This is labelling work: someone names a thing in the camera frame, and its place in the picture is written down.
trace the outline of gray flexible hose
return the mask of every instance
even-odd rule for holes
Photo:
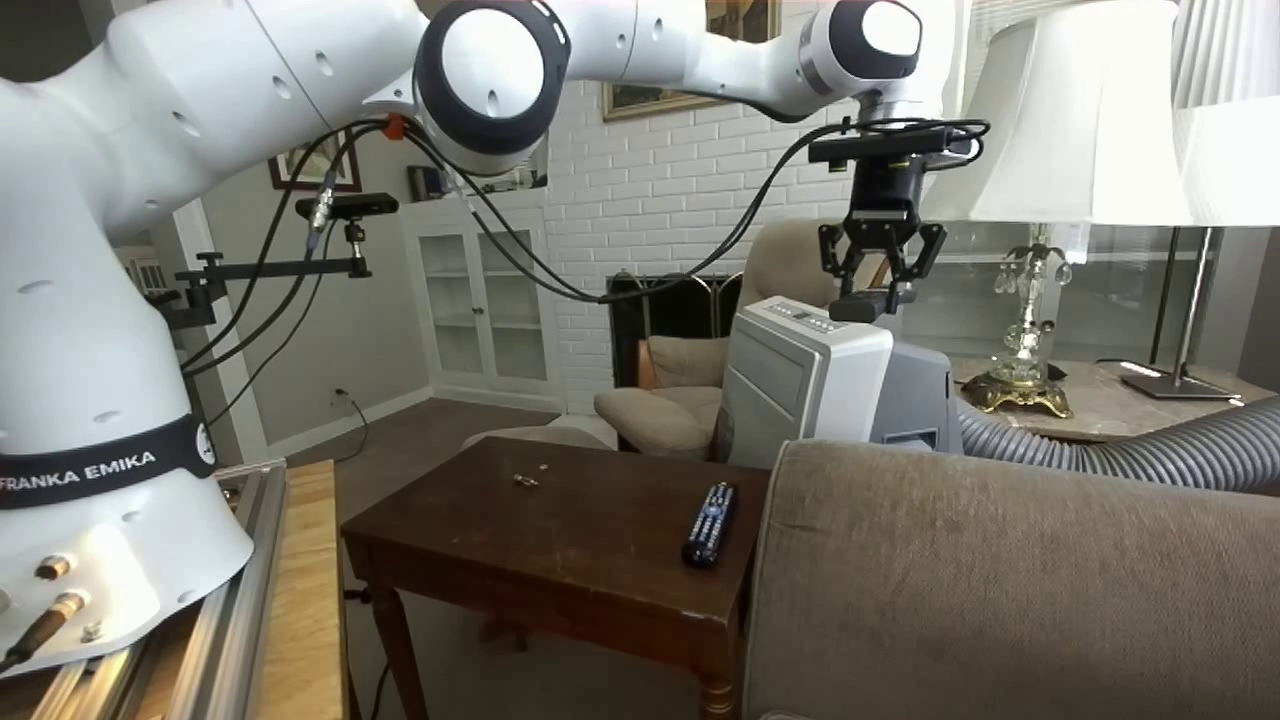
[[[1101,445],[1039,437],[963,400],[957,405],[964,451],[973,457],[1234,492],[1280,480],[1280,397]]]

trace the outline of gold lamp base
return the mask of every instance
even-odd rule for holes
[[[966,382],[960,392],[983,413],[992,413],[1005,402],[1014,402],[1018,405],[1043,405],[1059,418],[1073,416],[1071,406],[1066,402],[1066,393],[1048,380],[1011,383],[996,378],[991,373],[983,373]]]

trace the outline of dark wooden table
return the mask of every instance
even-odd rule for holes
[[[428,712],[397,589],[686,669],[703,684],[704,719],[737,717],[740,618],[768,480],[486,438],[352,518],[342,528],[352,570],[374,596],[408,717]],[[733,518],[716,568],[692,570],[680,548],[718,482],[737,487]]]

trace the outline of white baseboard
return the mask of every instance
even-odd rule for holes
[[[564,401],[559,397],[497,392],[474,387],[434,387],[431,388],[431,397],[457,400],[458,402],[475,402],[477,405],[497,405],[498,407],[515,407],[516,410],[535,410],[539,413],[561,414],[564,411]]]
[[[415,389],[413,392],[402,395],[399,397],[393,397],[387,402],[379,402],[378,405],[374,405],[371,407],[364,407],[365,418],[369,419],[370,423],[372,423],[374,420],[379,420],[394,413],[399,413],[406,407],[412,407],[413,405],[417,405],[419,402],[422,402],[429,397],[433,397],[431,388],[424,387],[420,389]],[[360,415],[352,414],[348,418],[334,420],[333,423],[320,425],[319,428],[312,428],[305,433],[298,433],[293,437],[287,437],[282,441],[273,442],[266,448],[268,456],[288,457],[289,455],[293,455],[296,452],[302,452],[308,447],[315,447],[321,442],[333,439],[358,427],[360,427]]]

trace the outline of framed picture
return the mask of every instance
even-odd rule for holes
[[[764,42],[781,31],[783,0],[701,1],[707,3],[708,32],[745,42]],[[716,97],[635,85],[604,83],[603,95],[605,122],[723,102]]]
[[[320,183],[324,182],[324,174],[329,170],[334,156],[338,155],[338,147],[349,138],[351,131],[348,129],[342,135],[335,135],[324,141],[307,158],[307,164],[302,168],[302,173],[298,174],[298,183],[294,187],[297,190],[319,190]],[[288,187],[289,178],[293,177],[293,170],[298,167],[298,160],[302,159],[302,155],[310,146],[310,142],[305,142],[268,160],[266,165],[271,170],[271,187],[275,190],[285,190]],[[361,192],[364,190],[360,184],[360,163],[356,161],[355,146],[342,158],[342,163],[338,165],[338,182],[333,188],[338,192]]]

